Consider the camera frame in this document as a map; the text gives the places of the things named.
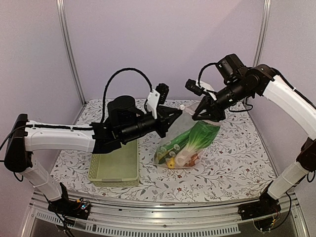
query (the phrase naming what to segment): patterned table surface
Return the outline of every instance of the patterned table surface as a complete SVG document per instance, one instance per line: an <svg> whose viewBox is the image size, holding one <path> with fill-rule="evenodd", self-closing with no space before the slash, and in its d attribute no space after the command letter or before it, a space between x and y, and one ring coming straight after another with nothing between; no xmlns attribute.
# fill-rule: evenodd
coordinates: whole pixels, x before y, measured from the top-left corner
<svg viewBox="0 0 316 237"><path fill-rule="evenodd" d="M190 105L169 100L165 105ZM142 108L144 100L137 100ZM235 110L244 109L241 103ZM91 100L77 124L100 121L102 100ZM51 175L67 189L93 195L165 202L206 202L255 198L275 178L269 158L248 113L226 112L227 119L202 161L192 169L172 170L152 165L159 143L153 132L139 139L140 185L96 187L87 178L91 153L62 151Z"/></svg>

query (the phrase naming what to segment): black joint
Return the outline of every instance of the black joint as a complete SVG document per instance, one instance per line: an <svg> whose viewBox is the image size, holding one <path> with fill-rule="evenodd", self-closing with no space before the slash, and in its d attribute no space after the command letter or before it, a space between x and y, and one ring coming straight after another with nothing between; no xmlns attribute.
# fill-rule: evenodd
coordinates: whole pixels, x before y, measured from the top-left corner
<svg viewBox="0 0 316 237"><path fill-rule="evenodd" d="M316 140L307 139L296 161L309 172L316 170Z"/></svg>

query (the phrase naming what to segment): rectangular tray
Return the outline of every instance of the rectangular tray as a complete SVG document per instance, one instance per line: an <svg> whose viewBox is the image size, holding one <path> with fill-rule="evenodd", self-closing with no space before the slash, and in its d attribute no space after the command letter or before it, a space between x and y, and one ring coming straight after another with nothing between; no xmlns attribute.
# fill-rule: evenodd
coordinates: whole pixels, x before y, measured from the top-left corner
<svg viewBox="0 0 316 237"><path fill-rule="evenodd" d="M137 186L139 184L138 142L122 145L109 154L94 154L88 180L98 187Z"/></svg>

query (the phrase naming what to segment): wire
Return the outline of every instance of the wire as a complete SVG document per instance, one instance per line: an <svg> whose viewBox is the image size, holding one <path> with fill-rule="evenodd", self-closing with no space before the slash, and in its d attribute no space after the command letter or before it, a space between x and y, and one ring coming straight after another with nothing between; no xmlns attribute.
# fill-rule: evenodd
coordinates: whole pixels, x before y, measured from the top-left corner
<svg viewBox="0 0 316 237"><path fill-rule="evenodd" d="M245 105L250 106L251 108L245 109L245 110L231 110L231 107L229 107L229 108L228 108L229 112L232 112L232 113L241 113L241 112L248 112L248 111L252 110L252 109L253 109L253 105L248 104L248 100L247 100L249 97L250 97L250 96L247 96L247 97L245 98Z"/></svg>
<svg viewBox="0 0 316 237"><path fill-rule="evenodd" d="M66 233L67 236L69 237L75 237L73 235L73 233L70 231L70 228L67 226L65 217L64 217L64 220L60 217L60 215L56 212L55 208L53 207L52 203L50 200L48 200L48 198L46 197L46 195L44 194L44 197L46 199L46 201L48 202L48 205L50 206L50 208L53 210L53 212L55 213L55 215L58 217L58 219L63 223L63 226L64 226L64 232Z"/></svg>
<svg viewBox="0 0 316 237"><path fill-rule="evenodd" d="M121 73L121 72L125 72L125 71L135 71L137 73L139 73L140 75L143 76L143 78L146 80L146 82L148 83L149 85L149 88L150 88L150 91L153 90L153 86L151 84L151 82L149 81L148 77L141 71L141 70L138 70L136 68L122 68L120 70L118 70L117 72L115 72L111 77L110 79L108 80L105 88L104 88L104 92L103 92L103 101L102 101L102 118L101 118L101 121L100 123L103 123L104 122L104 119L105 119L105 98L106 98L106 94L107 94L107 91L108 91L108 88L109 88L109 85L111 83L111 81L113 80L113 78Z"/></svg>
<svg viewBox="0 0 316 237"><path fill-rule="evenodd" d="M145 111L148 113L149 111L148 111L147 106L146 106L146 105L147 105L147 102L148 102L148 99L145 100L144 109L145 109Z"/></svg>
<svg viewBox="0 0 316 237"><path fill-rule="evenodd" d="M309 173L308 173L308 174L306 175L307 182L311 183L311 182L315 179L315 175L316 175L316 173L315 173L315 170L314 170L314 172L313 172L313 177L312 177L312 179L310 179L310 178L309 178Z"/></svg>
<svg viewBox="0 0 316 237"><path fill-rule="evenodd" d="M6 141L10 138L10 136L15 133L17 130L21 129L21 128L24 128L24 127L31 127L30 125L24 125L24 126L20 126L20 127L17 127L16 129L12 130L9 135L7 135L7 137L4 139L4 141L2 142L1 146L0 146L0 151L1 149L3 148L3 146L5 145Z"/></svg>
<svg viewBox="0 0 316 237"><path fill-rule="evenodd" d="M286 219L288 218L288 216L290 215L291 213L291 207L292 207L292 199L291 199L291 196L286 192L286 195L288 196L288 198L290 199L290 207L289 207L289 210L287 212L287 215L285 216L285 219L276 227L272 228L271 230L275 230L276 228L279 228L285 221Z"/></svg>
<svg viewBox="0 0 316 237"><path fill-rule="evenodd" d="M23 182L24 176L22 176L21 179L19 179L18 176L16 176L16 173L15 173L15 172L13 172L13 174L14 174L14 177L15 177L19 182Z"/></svg>
<svg viewBox="0 0 316 237"><path fill-rule="evenodd" d="M209 63L209 64L206 64L204 67L201 68L201 70L200 70L200 72L199 72L199 74L198 74L198 78L197 78L197 84L198 84L199 87L201 87L200 80L201 80L203 71L204 71L206 68L208 68L208 67L210 67L210 66L212 66L212 65L216 65L216 63ZM206 90L206 91L207 91L207 92L211 92L211 93L216 93L216 91L212 91L212 90Z"/></svg>
<svg viewBox="0 0 316 237"><path fill-rule="evenodd" d="M282 75L282 73L278 69L275 69L275 68L272 68L272 69L282 78L282 80L285 82L285 84L287 84L292 90L294 90L294 92L296 92L307 103L309 103L314 109L316 109L316 106L308 98L306 98L301 92L299 92L297 89L295 89L294 86L291 85L291 83Z"/></svg>
<svg viewBox="0 0 316 237"><path fill-rule="evenodd" d="M31 127L69 129L69 130L77 130L77 131L93 130L93 127L72 127L72 126L65 126L65 125L48 125L48 124L34 124L34 125L31 124Z"/></svg>

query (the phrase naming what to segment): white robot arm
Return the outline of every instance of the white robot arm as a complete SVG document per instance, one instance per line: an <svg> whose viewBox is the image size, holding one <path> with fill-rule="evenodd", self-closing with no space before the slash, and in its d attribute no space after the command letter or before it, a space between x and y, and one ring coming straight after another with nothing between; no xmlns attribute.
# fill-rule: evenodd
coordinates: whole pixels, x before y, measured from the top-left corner
<svg viewBox="0 0 316 237"><path fill-rule="evenodd" d="M133 97L120 96L108 103L109 116L104 122L89 125L45 124L28 120L27 114L20 114L11 136L8 136L4 165L39 189L47 198L50 211L87 219L89 202L69 200L66 187L58 184L38 160L32 159L33 151L78 150L106 154L152 131L164 137L182 113L161 105L167 94L168 86L165 84L152 90L145 105L147 113L136 108Z"/></svg>
<svg viewBox="0 0 316 237"><path fill-rule="evenodd" d="M309 172L316 170L316 107L298 92L276 69L261 64L248 68L235 55L227 55L216 65L224 78L225 88L210 96L209 91L199 83L203 67L197 82L188 80L186 88L196 95L205 96L197 107L194 120L209 119L220 121L225 119L224 110L236 102L255 94L266 97L288 113L307 133L308 139L301 153L279 177L272 181L258 202L239 206L242 219L251 219L270 215L280 211L278 199L291 187L297 185Z"/></svg>

